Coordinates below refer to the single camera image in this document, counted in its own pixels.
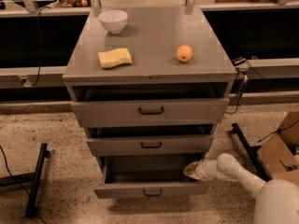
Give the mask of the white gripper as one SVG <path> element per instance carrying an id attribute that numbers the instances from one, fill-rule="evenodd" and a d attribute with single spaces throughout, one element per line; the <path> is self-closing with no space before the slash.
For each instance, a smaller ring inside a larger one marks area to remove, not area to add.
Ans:
<path id="1" fill-rule="evenodd" d="M 217 173 L 216 162 L 213 160 L 194 161 L 184 168 L 183 173 L 193 180 L 211 180 Z"/>

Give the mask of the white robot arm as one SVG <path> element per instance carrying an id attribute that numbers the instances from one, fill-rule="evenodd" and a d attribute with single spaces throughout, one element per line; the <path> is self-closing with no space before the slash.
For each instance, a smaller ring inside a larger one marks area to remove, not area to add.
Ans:
<path id="1" fill-rule="evenodd" d="M 264 181 L 230 154 L 222 153 L 216 160 L 194 161 L 183 173 L 201 181 L 237 181 L 255 200 L 253 224 L 299 224 L 299 187 L 283 179 Z"/>

